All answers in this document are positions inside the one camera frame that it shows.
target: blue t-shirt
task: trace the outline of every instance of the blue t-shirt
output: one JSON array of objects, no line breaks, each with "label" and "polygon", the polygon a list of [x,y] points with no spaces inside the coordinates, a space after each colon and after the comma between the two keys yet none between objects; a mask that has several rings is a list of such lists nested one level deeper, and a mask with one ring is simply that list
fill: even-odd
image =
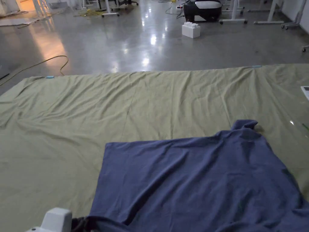
[{"label": "blue t-shirt", "polygon": [[90,216],[137,232],[308,232],[309,204],[256,124],[106,144]]}]

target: power cable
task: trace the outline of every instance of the power cable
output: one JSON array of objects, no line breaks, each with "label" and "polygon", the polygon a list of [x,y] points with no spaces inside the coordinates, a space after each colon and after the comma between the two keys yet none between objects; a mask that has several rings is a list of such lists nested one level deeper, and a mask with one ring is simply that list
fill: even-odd
[{"label": "power cable", "polygon": [[5,84],[5,83],[8,82],[9,80],[11,80],[13,77],[15,77],[17,74],[21,73],[22,71],[25,71],[25,70],[27,70],[27,69],[29,69],[29,68],[32,68],[32,67],[34,67],[34,66],[37,66],[37,65],[39,65],[39,64],[42,64],[42,63],[44,63],[44,62],[46,62],[46,61],[52,60],[52,59],[57,58],[57,57],[66,57],[66,58],[67,58],[66,63],[65,63],[64,65],[62,65],[62,67],[60,68],[60,73],[62,74],[62,76],[64,76],[64,74],[61,72],[61,70],[62,70],[62,68],[63,68],[64,66],[66,66],[66,64],[69,62],[69,58],[68,58],[67,56],[65,56],[65,55],[59,55],[59,56],[54,56],[54,57],[52,57],[52,58],[49,58],[49,59],[47,59],[47,60],[44,60],[44,61],[42,61],[42,62],[40,62],[40,63],[35,64],[35,65],[32,65],[32,66],[30,66],[30,67],[28,67],[28,68],[24,68],[24,69],[20,70],[18,73],[15,73],[13,76],[9,77],[9,78],[6,79],[4,82],[2,82],[2,83],[0,84],[0,86],[3,85],[3,84]]}]

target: polished floor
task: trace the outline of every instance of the polished floor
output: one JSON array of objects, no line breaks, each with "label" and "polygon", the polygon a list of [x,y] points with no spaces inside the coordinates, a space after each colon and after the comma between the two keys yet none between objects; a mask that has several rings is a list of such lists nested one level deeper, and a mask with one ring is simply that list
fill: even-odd
[{"label": "polished floor", "polygon": [[[62,72],[80,75],[309,62],[309,53],[301,52],[309,44],[303,30],[253,25],[256,19],[266,19],[267,13],[245,12],[248,25],[200,24],[201,36],[191,39],[181,34],[184,18],[165,13],[170,3],[139,2],[139,6],[121,11],[120,17],[74,17],[77,12],[68,9],[27,27],[1,27],[0,63],[13,71],[67,55],[69,63]],[[255,8],[259,0],[246,2],[250,2],[246,9]],[[65,61],[56,58],[18,74],[0,86],[0,94],[26,77],[60,75]]]}]

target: black cable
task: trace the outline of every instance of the black cable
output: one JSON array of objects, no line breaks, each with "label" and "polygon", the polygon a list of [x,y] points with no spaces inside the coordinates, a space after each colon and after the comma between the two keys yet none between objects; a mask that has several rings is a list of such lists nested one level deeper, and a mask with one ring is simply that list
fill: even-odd
[{"label": "black cable", "polygon": [[169,9],[171,9],[171,8],[172,8],[172,5],[173,5],[173,2],[171,2],[171,6],[170,6],[170,8],[168,8],[168,9],[165,11],[165,13],[166,13],[166,14],[168,14],[168,15],[176,15],[176,14],[174,14],[174,13],[167,13],[167,11],[168,11]]}]

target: white foam block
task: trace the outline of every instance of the white foam block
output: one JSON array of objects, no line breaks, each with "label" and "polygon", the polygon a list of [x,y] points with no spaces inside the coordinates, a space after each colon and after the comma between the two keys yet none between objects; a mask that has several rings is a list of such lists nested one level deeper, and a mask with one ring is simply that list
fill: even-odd
[{"label": "white foam block", "polygon": [[190,38],[196,38],[201,35],[201,27],[198,24],[186,22],[182,25],[182,34]]}]

